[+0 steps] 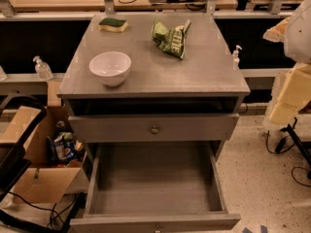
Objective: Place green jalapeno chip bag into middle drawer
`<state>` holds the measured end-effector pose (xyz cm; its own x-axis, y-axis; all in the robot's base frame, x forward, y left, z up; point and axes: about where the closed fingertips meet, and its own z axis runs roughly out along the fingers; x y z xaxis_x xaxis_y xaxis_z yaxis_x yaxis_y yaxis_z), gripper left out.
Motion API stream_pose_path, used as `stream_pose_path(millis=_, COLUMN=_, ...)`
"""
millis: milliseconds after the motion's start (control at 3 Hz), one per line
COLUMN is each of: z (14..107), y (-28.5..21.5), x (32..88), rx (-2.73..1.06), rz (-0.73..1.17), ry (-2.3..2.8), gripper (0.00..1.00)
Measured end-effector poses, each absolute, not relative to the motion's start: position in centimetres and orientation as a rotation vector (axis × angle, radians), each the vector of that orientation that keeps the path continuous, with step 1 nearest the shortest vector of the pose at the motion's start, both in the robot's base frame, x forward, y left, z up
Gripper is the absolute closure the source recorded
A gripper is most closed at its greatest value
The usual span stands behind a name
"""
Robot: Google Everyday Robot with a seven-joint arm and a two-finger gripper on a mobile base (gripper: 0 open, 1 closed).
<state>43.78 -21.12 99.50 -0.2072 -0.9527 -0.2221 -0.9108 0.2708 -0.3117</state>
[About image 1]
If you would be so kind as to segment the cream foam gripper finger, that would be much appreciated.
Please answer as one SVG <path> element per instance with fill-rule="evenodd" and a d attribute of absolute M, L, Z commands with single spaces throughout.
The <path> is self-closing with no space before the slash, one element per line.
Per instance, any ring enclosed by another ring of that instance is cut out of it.
<path fill-rule="evenodd" d="M 275 26 L 267 29 L 263 34 L 263 39 L 274 43 L 284 42 L 286 27 L 289 20 L 290 18 L 286 17 Z"/>
<path fill-rule="evenodd" d="M 274 124 L 291 123 L 300 110 L 311 101 L 311 65 L 296 63 L 286 74 L 268 121 Z"/>

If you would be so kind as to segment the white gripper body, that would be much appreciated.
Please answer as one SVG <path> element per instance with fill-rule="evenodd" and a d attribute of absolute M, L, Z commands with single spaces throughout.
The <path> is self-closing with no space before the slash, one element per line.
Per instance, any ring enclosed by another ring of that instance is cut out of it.
<path fill-rule="evenodd" d="M 295 62 L 311 63 L 311 0 L 304 0 L 291 15 L 284 36 L 284 52 Z"/>

